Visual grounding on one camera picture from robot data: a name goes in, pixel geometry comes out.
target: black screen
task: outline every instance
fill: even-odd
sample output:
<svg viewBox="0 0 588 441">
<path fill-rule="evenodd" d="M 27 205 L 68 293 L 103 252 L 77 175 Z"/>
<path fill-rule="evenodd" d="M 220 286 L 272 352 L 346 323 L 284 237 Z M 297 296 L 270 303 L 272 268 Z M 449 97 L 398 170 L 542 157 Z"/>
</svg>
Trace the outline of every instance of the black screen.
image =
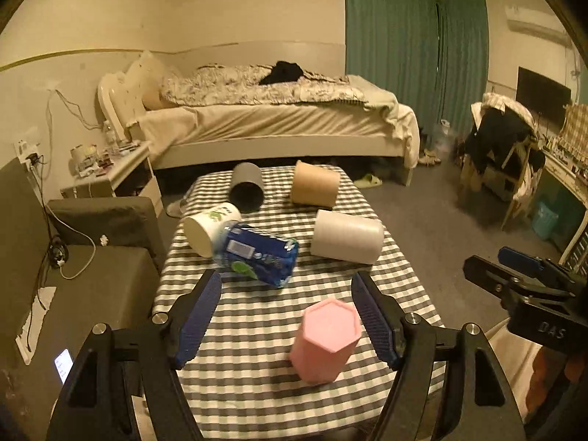
<svg viewBox="0 0 588 441">
<path fill-rule="evenodd" d="M 563 126 L 565 105 L 570 103 L 571 90 L 553 79 L 519 67 L 516 100 L 529 111 L 545 117 L 551 123 Z"/>
</svg>

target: floral blanket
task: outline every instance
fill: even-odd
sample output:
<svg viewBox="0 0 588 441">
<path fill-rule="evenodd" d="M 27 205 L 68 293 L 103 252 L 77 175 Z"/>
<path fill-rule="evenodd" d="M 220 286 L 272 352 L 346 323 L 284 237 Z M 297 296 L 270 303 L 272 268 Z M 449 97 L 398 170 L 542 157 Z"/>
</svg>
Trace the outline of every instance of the floral blanket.
<svg viewBox="0 0 588 441">
<path fill-rule="evenodd" d="M 304 72 L 293 83 L 259 85 L 271 70 L 271 66 L 203 66 L 191 78 L 164 79 L 161 95 L 184 106 L 367 102 L 363 91 L 352 87 L 347 76 L 334 79 Z"/>
</svg>

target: phone screen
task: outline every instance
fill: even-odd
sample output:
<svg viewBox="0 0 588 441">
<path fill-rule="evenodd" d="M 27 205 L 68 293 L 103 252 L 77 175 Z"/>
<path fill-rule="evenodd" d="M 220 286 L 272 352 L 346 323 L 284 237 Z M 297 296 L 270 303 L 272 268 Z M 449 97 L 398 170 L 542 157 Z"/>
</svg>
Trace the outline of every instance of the phone screen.
<svg viewBox="0 0 588 441">
<path fill-rule="evenodd" d="M 57 372 L 60 374 L 62 384 L 65 383 L 65 379 L 68 377 L 68 373 L 73 365 L 74 361 L 72 360 L 72 357 L 69 354 L 69 350 L 67 348 L 62 351 L 55 359 L 55 367 L 57 368 Z"/>
</svg>

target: white nightstand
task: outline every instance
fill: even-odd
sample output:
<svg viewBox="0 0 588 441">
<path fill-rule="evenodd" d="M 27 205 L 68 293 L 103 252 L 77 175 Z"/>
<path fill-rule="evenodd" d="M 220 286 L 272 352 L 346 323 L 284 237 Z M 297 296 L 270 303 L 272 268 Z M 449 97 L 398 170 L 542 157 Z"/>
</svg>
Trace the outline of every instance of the white nightstand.
<svg viewBox="0 0 588 441">
<path fill-rule="evenodd" d="M 159 217 L 164 205 L 157 179 L 149 162 L 149 143 L 143 142 L 132 153 L 117 159 L 103 176 L 75 178 L 73 185 L 61 189 L 70 197 L 149 197 Z"/>
</svg>

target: gray sofa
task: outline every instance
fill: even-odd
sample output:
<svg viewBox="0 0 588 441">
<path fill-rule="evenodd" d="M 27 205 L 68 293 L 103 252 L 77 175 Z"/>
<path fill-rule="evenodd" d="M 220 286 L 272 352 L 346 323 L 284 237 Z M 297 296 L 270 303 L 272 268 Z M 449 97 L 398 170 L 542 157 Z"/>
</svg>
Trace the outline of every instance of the gray sofa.
<svg viewBox="0 0 588 441">
<path fill-rule="evenodd" d="M 50 269 L 55 286 L 30 365 L 15 343 L 29 313 L 36 274 L 49 236 L 29 174 L 18 160 L 0 169 L 0 424 L 12 418 L 31 440 L 45 439 L 52 407 L 61 390 L 54 359 L 68 349 L 75 357 L 94 324 L 133 327 L 151 314 L 165 250 L 151 201 L 145 197 L 65 199 L 49 202 L 62 221 L 92 237 L 96 254 L 77 278 Z M 89 241 L 53 219 L 51 230 L 67 244 L 66 275 L 75 274 L 92 253 Z M 99 239 L 109 242 L 101 246 Z"/>
</svg>

